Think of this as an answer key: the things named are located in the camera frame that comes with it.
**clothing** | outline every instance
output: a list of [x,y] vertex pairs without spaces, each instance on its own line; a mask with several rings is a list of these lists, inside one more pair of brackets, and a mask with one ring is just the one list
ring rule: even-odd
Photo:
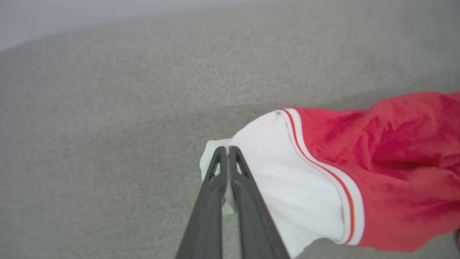
[[460,227],[459,93],[402,95],[368,111],[279,110],[229,145],[292,257],[321,237],[409,252]]

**red fabric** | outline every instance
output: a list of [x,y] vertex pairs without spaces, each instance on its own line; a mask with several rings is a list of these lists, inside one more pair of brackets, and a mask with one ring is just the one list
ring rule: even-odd
[[402,95],[368,111],[295,109],[311,155],[362,193],[359,246],[409,252],[460,227],[460,93]]

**gray textile background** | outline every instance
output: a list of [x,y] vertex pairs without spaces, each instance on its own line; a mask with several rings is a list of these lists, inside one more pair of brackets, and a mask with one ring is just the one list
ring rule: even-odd
[[[72,31],[0,54],[0,258],[173,258],[207,140],[292,105],[460,83],[456,0],[310,0]],[[236,218],[224,218],[238,258]],[[458,258],[318,241],[301,258]]]

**white stripe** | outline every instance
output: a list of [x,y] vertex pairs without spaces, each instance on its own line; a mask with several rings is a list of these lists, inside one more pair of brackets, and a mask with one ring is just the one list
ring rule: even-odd
[[342,204],[343,204],[343,209],[344,209],[345,230],[344,230],[342,239],[335,241],[338,244],[344,244],[350,237],[350,233],[351,233],[350,204],[348,201],[348,197],[346,196],[345,190],[343,189],[340,182],[337,181],[337,179],[334,176],[332,176],[329,172],[327,172],[323,168],[326,168],[327,170],[335,174],[338,178],[340,178],[342,182],[345,184],[346,188],[348,189],[348,192],[350,193],[352,201],[353,201],[354,215],[355,215],[355,220],[354,220],[355,231],[353,233],[353,237],[350,239],[350,242],[348,242],[348,245],[357,245],[361,241],[361,238],[364,232],[364,204],[362,202],[362,196],[361,196],[361,192],[359,191],[358,186],[347,174],[342,172],[340,169],[316,160],[310,154],[310,152],[308,152],[308,149],[305,146],[303,130],[302,130],[302,120],[301,120],[299,113],[295,109],[292,109],[292,108],[285,109],[285,110],[289,112],[293,118],[296,137],[297,137],[297,141],[300,146],[300,150],[297,144],[295,143],[295,138],[293,135],[294,131],[292,129],[291,120],[289,116],[284,111],[278,110],[277,112],[282,114],[284,119],[286,120],[286,124],[289,128],[289,134],[291,136],[291,141],[293,142],[293,146],[295,150],[307,163],[309,163],[311,166],[313,166],[318,171],[323,173],[336,186],[336,189],[340,195],[340,198],[342,199]]

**red stripe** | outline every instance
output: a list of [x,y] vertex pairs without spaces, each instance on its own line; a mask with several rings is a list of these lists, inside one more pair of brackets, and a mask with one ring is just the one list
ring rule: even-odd
[[294,133],[294,140],[295,140],[295,143],[297,144],[297,147],[302,152],[302,155],[304,155],[304,157],[306,159],[308,159],[308,161],[312,162],[313,164],[323,168],[325,171],[330,173],[340,183],[340,185],[342,186],[342,188],[345,191],[346,197],[348,199],[348,203],[350,204],[350,218],[351,218],[350,237],[348,237],[348,240],[345,242],[345,245],[346,245],[346,244],[348,244],[350,242],[351,238],[353,237],[353,234],[355,233],[355,210],[354,210],[353,200],[351,199],[351,194],[348,191],[348,188],[346,187],[345,183],[337,175],[335,175],[334,173],[332,173],[328,169],[324,168],[323,166],[321,166],[321,165],[315,163],[314,161],[310,160],[305,155],[305,153],[300,148],[299,141],[297,140],[297,133],[296,133],[296,130],[295,130],[294,119],[292,118],[292,115],[287,110],[283,110],[283,111],[289,116],[289,120],[291,120],[291,126],[292,126],[292,130],[293,130],[293,133]]

